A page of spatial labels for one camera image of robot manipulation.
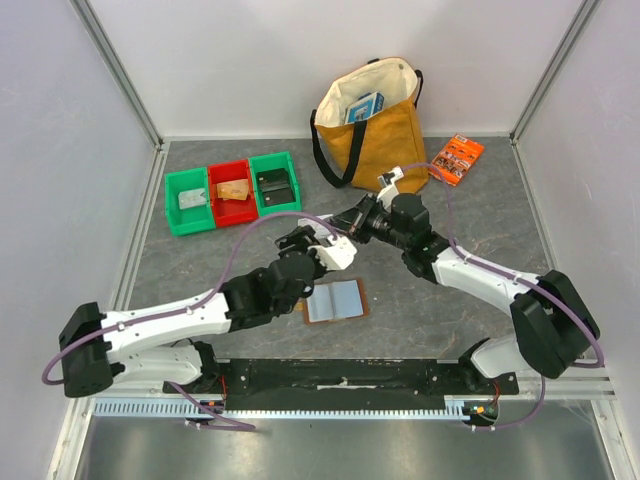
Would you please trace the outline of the silver VIP credit card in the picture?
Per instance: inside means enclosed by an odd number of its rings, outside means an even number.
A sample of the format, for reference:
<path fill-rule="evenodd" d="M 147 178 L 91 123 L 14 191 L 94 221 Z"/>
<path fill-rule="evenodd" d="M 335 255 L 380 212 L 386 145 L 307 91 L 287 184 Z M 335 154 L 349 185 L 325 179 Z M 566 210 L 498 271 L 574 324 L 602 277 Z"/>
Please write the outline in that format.
<path fill-rule="evenodd" d="M 324 224 L 330 218 L 330 215 L 320 215 L 318 217 L 313 218 L 302 218 L 300 217 L 297 220 L 298 226 L 306 226 L 311 225 L 314 229 L 324 228 Z"/>

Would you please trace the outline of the brown leather card holder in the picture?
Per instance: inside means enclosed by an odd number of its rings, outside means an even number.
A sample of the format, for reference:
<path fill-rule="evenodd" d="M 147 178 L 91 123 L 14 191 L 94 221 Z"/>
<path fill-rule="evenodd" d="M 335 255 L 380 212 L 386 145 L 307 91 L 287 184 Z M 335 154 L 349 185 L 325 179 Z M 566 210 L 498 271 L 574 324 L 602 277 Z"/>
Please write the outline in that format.
<path fill-rule="evenodd" d="M 294 307 L 307 325 L 367 317 L 370 309 L 361 278 L 317 284 L 313 294 Z"/>

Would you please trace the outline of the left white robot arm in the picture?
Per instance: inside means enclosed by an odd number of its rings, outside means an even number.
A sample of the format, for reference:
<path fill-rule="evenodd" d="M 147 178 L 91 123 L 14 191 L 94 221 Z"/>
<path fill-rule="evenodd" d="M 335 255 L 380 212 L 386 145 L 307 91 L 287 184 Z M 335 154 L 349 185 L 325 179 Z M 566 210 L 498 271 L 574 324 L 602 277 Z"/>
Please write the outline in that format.
<path fill-rule="evenodd" d="M 173 303 L 136 311 L 103 312 L 95 302 L 76 308 L 59 335 L 62 385 L 68 398 L 88 397 L 131 381 L 145 353 L 187 337 L 253 329 L 290 313 L 327 272 L 317 247 L 330 235 L 318 225 L 279 238 L 278 257 L 266 267 Z"/>

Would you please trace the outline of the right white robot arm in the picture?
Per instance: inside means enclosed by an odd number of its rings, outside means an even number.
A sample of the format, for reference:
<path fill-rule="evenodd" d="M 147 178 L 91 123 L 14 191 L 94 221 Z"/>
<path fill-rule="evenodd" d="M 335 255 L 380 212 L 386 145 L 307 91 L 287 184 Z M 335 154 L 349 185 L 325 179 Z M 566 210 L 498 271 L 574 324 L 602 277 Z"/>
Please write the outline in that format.
<path fill-rule="evenodd" d="M 583 367 L 588 349 L 596 355 L 593 367 L 601 366 L 599 327 L 565 274 L 508 270 L 470 254 L 432 228 L 418 195 L 399 194 L 385 206 L 369 194 L 329 222 L 355 242 L 376 239 L 400 249 L 414 276 L 468 293 L 511 318 L 513 334 L 481 340 L 465 352 L 467 362 L 457 371 L 465 391 L 481 393 L 494 378 L 523 370 L 557 379 L 572 366 Z"/>

